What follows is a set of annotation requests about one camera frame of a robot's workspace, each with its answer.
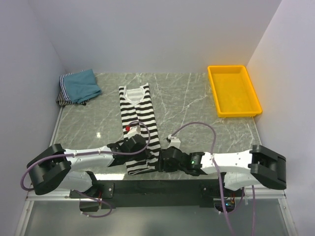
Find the black white striped top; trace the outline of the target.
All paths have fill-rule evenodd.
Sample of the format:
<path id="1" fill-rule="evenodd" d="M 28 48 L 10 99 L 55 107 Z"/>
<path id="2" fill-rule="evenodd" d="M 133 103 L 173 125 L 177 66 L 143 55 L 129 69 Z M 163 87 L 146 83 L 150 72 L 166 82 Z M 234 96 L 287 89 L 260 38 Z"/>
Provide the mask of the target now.
<path id="1" fill-rule="evenodd" d="M 127 138 L 126 127 L 131 122 L 140 121 L 145 124 L 140 126 L 141 136 L 150 141 L 148 151 L 151 156 L 141 161 L 126 162 L 127 173 L 132 176 L 155 172 L 161 146 L 149 84 L 134 89 L 120 86 L 119 97 L 124 138 Z"/>

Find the teal blue tank top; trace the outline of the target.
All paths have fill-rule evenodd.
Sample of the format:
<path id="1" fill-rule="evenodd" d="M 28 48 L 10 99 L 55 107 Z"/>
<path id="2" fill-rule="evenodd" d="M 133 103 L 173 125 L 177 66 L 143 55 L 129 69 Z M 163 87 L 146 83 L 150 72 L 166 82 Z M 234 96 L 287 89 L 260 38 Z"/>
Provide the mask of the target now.
<path id="1" fill-rule="evenodd" d="M 69 79 L 72 83 L 73 103 L 80 103 L 95 98 L 102 93 L 92 69 L 74 73 L 66 77 L 66 79 Z"/>

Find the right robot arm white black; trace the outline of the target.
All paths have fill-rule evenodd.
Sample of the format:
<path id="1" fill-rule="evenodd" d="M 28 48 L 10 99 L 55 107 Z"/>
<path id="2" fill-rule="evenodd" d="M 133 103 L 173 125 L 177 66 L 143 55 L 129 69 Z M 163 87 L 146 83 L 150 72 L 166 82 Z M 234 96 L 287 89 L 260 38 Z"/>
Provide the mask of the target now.
<path id="1" fill-rule="evenodd" d="M 169 147 L 161 151 L 157 170 L 166 173 L 182 171 L 191 176 L 224 173 L 223 180 L 216 184 L 216 191 L 221 196 L 256 184 L 274 190 L 287 187 L 286 158 L 262 145 L 254 145 L 242 152 L 214 154 L 186 154 L 176 147 Z"/>

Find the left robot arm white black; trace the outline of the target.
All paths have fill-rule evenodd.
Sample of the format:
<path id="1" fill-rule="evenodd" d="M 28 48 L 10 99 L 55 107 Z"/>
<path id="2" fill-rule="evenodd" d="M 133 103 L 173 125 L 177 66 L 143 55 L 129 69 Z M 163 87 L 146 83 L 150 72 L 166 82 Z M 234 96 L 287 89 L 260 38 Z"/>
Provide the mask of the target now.
<path id="1" fill-rule="evenodd" d="M 91 166 L 113 167 L 129 161 L 147 161 L 152 155 L 148 150 L 149 140 L 134 135 L 95 149 L 64 149 L 61 144 L 48 147 L 27 164 L 32 190 L 37 195 L 48 194 L 55 189 L 74 189 L 86 197 L 98 193 L 98 184 Z"/>

